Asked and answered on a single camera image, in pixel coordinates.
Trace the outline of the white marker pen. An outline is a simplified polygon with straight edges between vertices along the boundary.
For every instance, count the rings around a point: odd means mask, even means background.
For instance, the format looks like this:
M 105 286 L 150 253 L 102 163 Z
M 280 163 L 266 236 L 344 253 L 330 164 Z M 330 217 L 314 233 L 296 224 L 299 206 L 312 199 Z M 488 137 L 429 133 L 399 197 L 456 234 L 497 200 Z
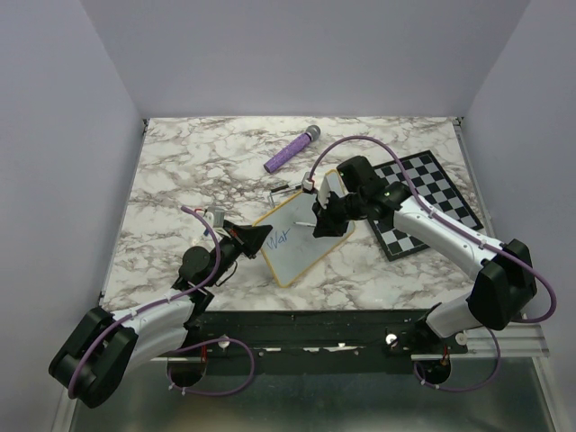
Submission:
M 311 227 L 311 228 L 315 227 L 315 224 L 311 222 L 295 221 L 294 224 L 303 227 Z

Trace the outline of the yellow framed whiteboard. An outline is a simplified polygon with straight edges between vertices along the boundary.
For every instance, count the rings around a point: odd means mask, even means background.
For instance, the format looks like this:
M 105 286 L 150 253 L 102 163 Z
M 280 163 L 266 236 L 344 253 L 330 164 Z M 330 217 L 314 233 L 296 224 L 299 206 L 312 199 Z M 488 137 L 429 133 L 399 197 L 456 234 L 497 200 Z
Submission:
M 294 224 L 295 221 L 316 224 L 311 209 L 314 202 L 314 195 L 297 192 L 253 223 L 254 226 L 273 226 L 261 251 L 276 283 L 281 287 L 289 286 L 305 274 L 356 229 L 356 224 L 351 221 L 343 237 L 314 238 L 314 227 Z

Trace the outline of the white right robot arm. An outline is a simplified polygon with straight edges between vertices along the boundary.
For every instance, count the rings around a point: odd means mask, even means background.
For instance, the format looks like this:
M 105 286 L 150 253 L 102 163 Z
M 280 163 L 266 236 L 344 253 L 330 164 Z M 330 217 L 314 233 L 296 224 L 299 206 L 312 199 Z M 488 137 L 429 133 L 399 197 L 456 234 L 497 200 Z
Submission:
M 470 293 L 427 311 L 402 338 L 406 346 L 432 353 L 464 330 L 502 330 L 535 297 L 531 256 L 524 243 L 502 243 L 468 228 L 438 211 L 406 182 L 388 183 L 365 157 L 352 157 L 337 171 L 348 193 L 340 196 L 328 183 L 315 190 L 315 238 L 341 237 L 350 221 L 379 221 L 433 248 L 473 282 Z

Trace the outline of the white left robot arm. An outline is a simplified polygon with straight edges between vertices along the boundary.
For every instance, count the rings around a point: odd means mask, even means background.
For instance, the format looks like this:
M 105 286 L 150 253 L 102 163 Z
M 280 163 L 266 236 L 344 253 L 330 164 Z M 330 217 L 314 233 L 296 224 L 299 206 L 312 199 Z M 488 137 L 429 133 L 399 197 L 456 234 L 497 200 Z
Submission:
M 224 223 L 212 250 L 192 246 L 182 257 L 170 290 L 157 300 L 125 310 L 88 311 L 49 364 L 49 375 L 71 399 L 96 408 L 116 391 L 123 376 L 169 352 L 192 354 L 199 333 L 189 324 L 207 309 L 214 286 L 240 256 L 255 258 L 272 226 Z

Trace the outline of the purple glitter microphone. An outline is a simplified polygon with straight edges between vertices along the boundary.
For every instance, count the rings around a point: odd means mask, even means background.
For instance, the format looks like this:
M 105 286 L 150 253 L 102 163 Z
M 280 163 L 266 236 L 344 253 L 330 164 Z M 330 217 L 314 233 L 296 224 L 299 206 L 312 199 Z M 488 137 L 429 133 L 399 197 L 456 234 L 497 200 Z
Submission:
M 296 154 L 305 149 L 312 142 L 316 141 L 321 134 L 321 129 L 318 125 L 309 126 L 304 133 L 300 134 L 286 147 L 282 148 L 278 153 L 271 157 L 264 163 L 264 169 L 268 174 L 273 174 L 286 164 Z

